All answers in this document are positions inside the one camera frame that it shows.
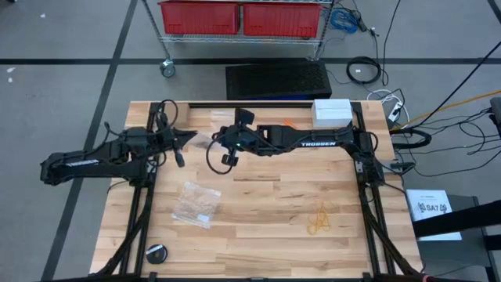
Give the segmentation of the black round tape roll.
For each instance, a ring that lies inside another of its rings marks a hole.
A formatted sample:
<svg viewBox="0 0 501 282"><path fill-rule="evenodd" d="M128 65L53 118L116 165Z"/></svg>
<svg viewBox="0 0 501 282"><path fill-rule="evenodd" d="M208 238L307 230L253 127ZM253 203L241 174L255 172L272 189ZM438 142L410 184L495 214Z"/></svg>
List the black round tape roll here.
<svg viewBox="0 0 501 282"><path fill-rule="evenodd" d="M168 250L163 244L154 244L146 250L145 255L148 263L158 265L165 262Z"/></svg>

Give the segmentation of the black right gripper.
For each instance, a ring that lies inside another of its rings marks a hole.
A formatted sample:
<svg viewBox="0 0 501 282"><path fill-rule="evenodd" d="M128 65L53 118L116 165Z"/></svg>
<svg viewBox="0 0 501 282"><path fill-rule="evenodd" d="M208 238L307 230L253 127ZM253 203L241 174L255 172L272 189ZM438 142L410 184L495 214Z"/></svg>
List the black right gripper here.
<svg viewBox="0 0 501 282"><path fill-rule="evenodd" d="M235 110L234 124L223 126L214 134L214 141L228 150L222 157L224 165L237 165L237 151L246 151L254 146L258 139L254 131L248 128L254 122L254 113L249 110Z"/></svg>

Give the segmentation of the white power strip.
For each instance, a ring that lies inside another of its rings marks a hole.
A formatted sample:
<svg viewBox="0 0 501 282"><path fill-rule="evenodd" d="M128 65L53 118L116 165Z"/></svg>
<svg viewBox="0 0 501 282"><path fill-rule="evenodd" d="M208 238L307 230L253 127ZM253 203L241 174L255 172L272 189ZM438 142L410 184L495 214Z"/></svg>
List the white power strip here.
<svg viewBox="0 0 501 282"><path fill-rule="evenodd" d="M390 114L387 116L387 119L391 122L397 121L400 116L402 108L403 108L403 102L397 102L390 111Z"/></svg>

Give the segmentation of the black bar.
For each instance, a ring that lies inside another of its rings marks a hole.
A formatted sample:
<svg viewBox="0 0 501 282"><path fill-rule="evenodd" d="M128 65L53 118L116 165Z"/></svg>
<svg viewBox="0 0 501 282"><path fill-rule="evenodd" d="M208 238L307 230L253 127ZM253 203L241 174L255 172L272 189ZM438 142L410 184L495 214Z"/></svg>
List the black bar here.
<svg viewBox="0 0 501 282"><path fill-rule="evenodd" d="M495 226L501 224L501 200L413 222L417 237Z"/></svg>

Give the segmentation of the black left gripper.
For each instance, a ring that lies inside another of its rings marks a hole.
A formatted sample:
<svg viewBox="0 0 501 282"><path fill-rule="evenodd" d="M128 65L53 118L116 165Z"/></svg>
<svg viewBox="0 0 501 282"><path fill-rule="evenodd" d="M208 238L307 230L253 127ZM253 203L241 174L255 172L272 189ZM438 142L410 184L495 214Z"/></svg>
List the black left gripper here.
<svg viewBox="0 0 501 282"><path fill-rule="evenodd" d="M172 150L176 164L182 168L185 161L182 156L182 148L197 135L197 131L177 130L168 124L168 116L163 111L157 111L155 115L157 130L153 134L153 154L164 154Z"/></svg>

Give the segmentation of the white box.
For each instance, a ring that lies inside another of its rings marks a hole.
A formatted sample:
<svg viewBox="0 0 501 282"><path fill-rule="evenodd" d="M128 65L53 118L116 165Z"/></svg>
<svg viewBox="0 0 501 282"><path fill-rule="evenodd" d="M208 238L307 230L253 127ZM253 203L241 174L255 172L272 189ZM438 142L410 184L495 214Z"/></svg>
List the white box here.
<svg viewBox="0 0 501 282"><path fill-rule="evenodd" d="M313 128L341 128L352 122L349 99L315 99L312 107Z"/></svg>

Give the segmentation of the grey side table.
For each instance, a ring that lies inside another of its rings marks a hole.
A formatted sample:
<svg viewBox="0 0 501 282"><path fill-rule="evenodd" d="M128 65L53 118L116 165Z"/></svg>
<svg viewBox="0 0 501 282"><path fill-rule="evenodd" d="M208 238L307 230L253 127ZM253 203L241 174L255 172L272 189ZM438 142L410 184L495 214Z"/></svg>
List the grey side table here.
<svg viewBox="0 0 501 282"><path fill-rule="evenodd" d="M448 195L444 190L408 190L407 201L413 222L481 205L476 197ZM481 266L488 282L501 282L493 255L501 251L501 233L489 235L486 228L416 237L421 258L425 262Z"/></svg>

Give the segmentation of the yellow rubber band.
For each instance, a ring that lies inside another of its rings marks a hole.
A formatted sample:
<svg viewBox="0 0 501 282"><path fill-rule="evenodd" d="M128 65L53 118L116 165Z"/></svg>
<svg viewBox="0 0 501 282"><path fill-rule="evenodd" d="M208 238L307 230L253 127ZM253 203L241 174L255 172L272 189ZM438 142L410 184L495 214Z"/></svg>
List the yellow rubber band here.
<svg viewBox="0 0 501 282"><path fill-rule="evenodd" d="M316 201L315 203L315 218L312 220L315 224L323 224L329 219L328 209L325 201Z"/></svg>
<svg viewBox="0 0 501 282"><path fill-rule="evenodd" d="M307 232L310 235L316 235L319 231L330 231L331 225L329 219L323 224L315 224L313 219L309 219L310 225L307 227Z"/></svg>

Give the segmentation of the red plastic storage bin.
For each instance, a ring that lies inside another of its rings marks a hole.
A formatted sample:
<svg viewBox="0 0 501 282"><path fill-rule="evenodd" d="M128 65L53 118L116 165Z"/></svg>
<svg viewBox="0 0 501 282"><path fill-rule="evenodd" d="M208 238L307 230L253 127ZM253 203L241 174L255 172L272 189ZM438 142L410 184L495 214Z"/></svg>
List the red plastic storage bin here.
<svg viewBox="0 0 501 282"><path fill-rule="evenodd" d="M314 38L320 12L319 4L243 4L243 33L249 36Z"/></svg>
<svg viewBox="0 0 501 282"><path fill-rule="evenodd" d="M160 2L166 34L237 34L236 2Z"/></svg>

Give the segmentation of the black aluminium table frame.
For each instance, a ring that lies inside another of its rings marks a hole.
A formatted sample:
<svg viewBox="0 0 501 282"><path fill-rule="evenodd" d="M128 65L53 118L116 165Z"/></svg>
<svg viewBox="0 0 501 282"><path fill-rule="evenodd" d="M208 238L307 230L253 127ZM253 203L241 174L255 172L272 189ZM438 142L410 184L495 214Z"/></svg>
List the black aluminium table frame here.
<svg viewBox="0 0 501 282"><path fill-rule="evenodd" d="M208 108L190 103L187 130L217 132L210 110L242 107L254 113L257 125L283 125L285 119L297 129L312 128L312 102L231 101ZM207 166L205 149L185 145L186 166L179 168L174 154L159 168L152 211L146 232L145 251L139 254L139 237L133 240L128 270L143 259L141 276L156 272L159 278L285 278L344 279L373 274L372 266L387 270L384 246L373 233L376 250L371 262L366 228L359 201L353 160L339 147L296 149L274 157L238 153L238 165L228 175L217 175ZM204 229L172 218L186 182L219 190L221 200ZM379 187L379 200L369 203L377 218L383 212L387 234L402 257L417 272L422 261L413 231L406 197L391 186ZM123 242L133 189L125 183L107 194L103 219L94 248L90 273L102 269ZM309 219L315 218L316 201L325 201L330 231L310 235ZM146 249L163 244L165 262L154 265L144 258Z"/></svg>

